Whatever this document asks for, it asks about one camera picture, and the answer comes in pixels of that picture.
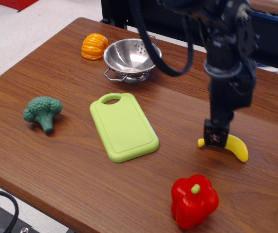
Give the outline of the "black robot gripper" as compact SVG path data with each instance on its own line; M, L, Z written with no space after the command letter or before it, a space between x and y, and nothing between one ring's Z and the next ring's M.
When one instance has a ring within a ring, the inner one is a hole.
M225 147L234 111L249 107L252 103L257 82L256 67L253 59L239 61L230 70L219 69L204 62L204 69L211 78L208 86L211 120L206 119L204 124L206 146Z

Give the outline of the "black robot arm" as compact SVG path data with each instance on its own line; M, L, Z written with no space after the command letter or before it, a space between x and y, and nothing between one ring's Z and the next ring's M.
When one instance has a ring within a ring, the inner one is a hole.
M224 148L234 110L249 107L256 85L251 58L259 36L254 33L247 0L160 0L165 8L198 23L207 51L204 69L210 76L210 119L205 121L207 146Z

